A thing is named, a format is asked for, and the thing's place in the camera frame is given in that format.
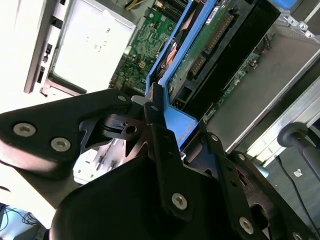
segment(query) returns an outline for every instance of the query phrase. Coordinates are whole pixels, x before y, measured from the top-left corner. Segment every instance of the metal sheet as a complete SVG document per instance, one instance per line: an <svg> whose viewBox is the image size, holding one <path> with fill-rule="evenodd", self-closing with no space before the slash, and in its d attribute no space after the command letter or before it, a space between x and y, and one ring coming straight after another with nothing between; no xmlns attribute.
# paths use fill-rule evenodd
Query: metal sheet
<svg viewBox="0 0 320 240"><path fill-rule="evenodd" d="M316 44L274 36L271 50L210 119L208 131L216 134L230 153L319 54Z"/></svg>
<svg viewBox="0 0 320 240"><path fill-rule="evenodd" d="M297 99L286 112L248 149L247 154L256 156L266 167L279 155L283 147L278 144L280 130L289 123L301 122L310 127L320 113L320 77Z"/></svg>
<svg viewBox="0 0 320 240"><path fill-rule="evenodd" d="M108 88L135 28L94 0L77 0L53 72L87 92Z"/></svg>

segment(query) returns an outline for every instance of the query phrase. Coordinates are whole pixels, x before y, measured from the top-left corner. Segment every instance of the yellow wire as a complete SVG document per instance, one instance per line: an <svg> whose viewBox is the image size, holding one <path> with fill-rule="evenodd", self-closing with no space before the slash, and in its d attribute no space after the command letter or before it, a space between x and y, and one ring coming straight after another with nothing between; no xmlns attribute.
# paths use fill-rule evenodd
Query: yellow wire
<svg viewBox="0 0 320 240"><path fill-rule="evenodd" d="M127 6L125 9L126 10L130 10L131 8L133 8L134 6L135 6L135 4L138 2L138 0L133 0L132 1L132 3L129 5L129 6Z"/></svg>

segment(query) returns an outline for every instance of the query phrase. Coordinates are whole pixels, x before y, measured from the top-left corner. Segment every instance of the black metal panel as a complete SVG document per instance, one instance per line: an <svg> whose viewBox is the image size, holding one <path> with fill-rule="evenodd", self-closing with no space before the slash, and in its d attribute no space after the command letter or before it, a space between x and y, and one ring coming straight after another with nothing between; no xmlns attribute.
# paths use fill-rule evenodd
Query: black metal panel
<svg viewBox="0 0 320 240"><path fill-rule="evenodd" d="M107 89L3 113L0 115L0 148L2 152L5 149L6 154L1 161L45 177L68 176L80 153L88 149L87 143L97 122L113 113L124 114L131 105L131 100L122 92ZM33 125L35 134L29 137L15 134L13 128L19 123ZM71 148L55 151L51 141L58 137L67 139ZM103 145L105 141L93 143Z"/></svg>
<svg viewBox="0 0 320 240"><path fill-rule="evenodd" d="M279 11L268 1L259 0L245 22L238 29L227 48L218 59L204 67L200 87L190 98L183 111L198 120L223 95L222 89L239 69L244 59L253 51L261 38L279 15Z"/></svg>

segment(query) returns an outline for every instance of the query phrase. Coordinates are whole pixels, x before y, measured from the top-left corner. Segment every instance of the slot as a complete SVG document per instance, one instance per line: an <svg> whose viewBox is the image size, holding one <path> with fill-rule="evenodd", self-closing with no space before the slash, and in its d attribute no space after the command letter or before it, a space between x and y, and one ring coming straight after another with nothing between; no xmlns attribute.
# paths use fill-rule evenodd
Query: slot
<svg viewBox="0 0 320 240"><path fill-rule="evenodd" d="M50 43L48 43L46 45L45 53L49 55L51 53L51 50L52 50L52 45Z"/></svg>
<svg viewBox="0 0 320 240"><path fill-rule="evenodd" d="M63 23L64 22L61 21L59 18L56 18L55 16L52 17L51 25L55 26L56 28L61 29Z"/></svg>
<svg viewBox="0 0 320 240"><path fill-rule="evenodd" d="M195 76L199 72L199 70L205 63L205 61L206 61L206 58L204 56L202 55L198 56L197 59L194 61L190 72Z"/></svg>
<svg viewBox="0 0 320 240"><path fill-rule="evenodd" d="M42 78L44 76L44 73L45 73L45 68L43 66L41 66L38 79L36 80L37 83L39 83L39 84L41 83Z"/></svg>
<svg viewBox="0 0 320 240"><path fill-rule="evenodd" d="M230 23L235 18L235 16L231 15L230 13L227 13L227 16L224 18L223 21L221 21L220 26L215 31L215 33L212 36L212 39L209 41L209 43L206 45L204 52L206 54L210 54L219 40L222 38L222 36L227 32L227 30L231 27Z"/></svg>
<svg viewBox="0 0 320 240"><path fill-rule="evenodd" d="M182 101L186 102L191 94L192 94L192 90L190 88L184 86L181 89L181 91L178 95L178 98L181 99Z"/></svg>

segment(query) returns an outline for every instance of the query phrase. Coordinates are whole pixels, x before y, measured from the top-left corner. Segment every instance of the mounting hole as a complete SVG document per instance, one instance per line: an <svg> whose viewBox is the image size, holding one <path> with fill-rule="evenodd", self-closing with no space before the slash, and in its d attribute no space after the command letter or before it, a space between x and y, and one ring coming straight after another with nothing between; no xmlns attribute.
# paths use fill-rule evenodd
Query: mounting hole
<svg viewBox="0 0 320 240"><path fill-rule="evenodd" d="M230 183L232 184L232 186L236 187L237 184L235 183L235 181L231 180Z"/></svg>
<svg viewBox="0 0 320 240"><path fill-rule="evenodd" d="M209 174L210 176L212 176L212 172L211 170L208 168L207 170L204 171L206 174Z"/></svg>
<svg viewBox="0 0 320 240"><path fill-rule="evenodd" d="M124 102L127 101L127 99L124 96L121 96L121 95L118 96L118 99L120 99L121 101L124 101Z"/></svg>
<svg viewBox="0 0 320 240"><path fill-rule="evenodd" d="M211 138L216 142L219 141L218 137L214 134L211 135Z"/></svg>
<svg viewBox="0 0 320 240"><path fill-rule="evenodd" d="M15 125L13 131L19 136L30 137L36 133L36 128L29 123L23 122Z"/></svg>
<svg viewBox="0 0 320 240"><path fill-rule="evenodd" d="M159 109L156 106L151 105L151 108L155 111L159 111Z"/></svg>
<svg viewBox="0 0 320 240"><path fill-rule="evenodd" d="M293 236L294 240L303 240L302 237L300 236L300 234L297 232L293 232L292 236Z"/></svg>
<svg viewBox="0 0 320 240"><path fill-rule="evenodd" d="M137 131L135 126L128 126L125 130L126 134L134 134Z"/></svg>

